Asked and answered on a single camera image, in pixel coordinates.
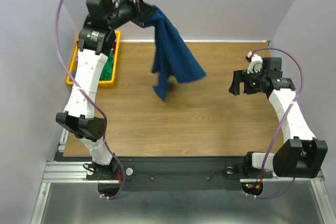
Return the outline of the blue t shirt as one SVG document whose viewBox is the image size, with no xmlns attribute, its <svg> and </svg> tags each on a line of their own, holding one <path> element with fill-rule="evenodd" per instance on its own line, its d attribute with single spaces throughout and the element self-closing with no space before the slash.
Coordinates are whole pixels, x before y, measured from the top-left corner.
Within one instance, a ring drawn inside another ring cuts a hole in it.
<svg viewBox="0 0 336 224">
<path fill-rule="evenodd" d="M 184 84 L 201 80 L 206 76 L 206 72 L 168 17 L 157 6 L 154 8 L 154 13 L 146 20 L 144 26 L 154 27 L 155 55 L 152 73 L 158 73 L 159 77 L 153 89 L 157 96 L 165 101 L 171 76 L 179 84 Z"/>
</svg>

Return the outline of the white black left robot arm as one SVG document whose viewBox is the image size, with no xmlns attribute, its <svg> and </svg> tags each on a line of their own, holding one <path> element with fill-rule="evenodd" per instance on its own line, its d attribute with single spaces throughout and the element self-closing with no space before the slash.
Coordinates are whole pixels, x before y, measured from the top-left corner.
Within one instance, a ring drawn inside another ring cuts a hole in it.
<svg viewBox="0 0 336 224">
<path fill-rule="evenodd" d="M 92 163 L 85 164 L 88 175 L 111 179 L 117 162 L 104 139 L 107 118 L 96 117 L 94 105 L 100 75 L 113 43 L 115 29 L 133 22 L 141 26 L 155 8 L 143 0 L 87 0 L 88 15 L 78 36 L 78 61 L 69 101 L 56 122 L 80 139 L 89 150 Z"/>
</svg>

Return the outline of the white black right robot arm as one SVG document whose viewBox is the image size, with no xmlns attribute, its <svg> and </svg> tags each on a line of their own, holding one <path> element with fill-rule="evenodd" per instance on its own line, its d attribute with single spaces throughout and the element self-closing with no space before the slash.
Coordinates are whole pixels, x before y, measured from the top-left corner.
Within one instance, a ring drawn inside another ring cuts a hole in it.
<svg viewBox="0 0 336 224">
<path fill-rule="evenodd" d="M 316 178 L 328 146 L 308 127 L 297 103 L 293 81 L 282 76 L 282 59 L 253 54 L 246 59 L 248 68 L 234 71 L 229 92 L 239 95 L 241 83 L 245 94 L 263 92 L 279 119 L 280 130 L 276 133 L 282 132 L 284 143 L 276 153 L 247 153 L 241 165 L 243 174 L 253 177 L 264 170 L 278 177 Z"/>
</svg>

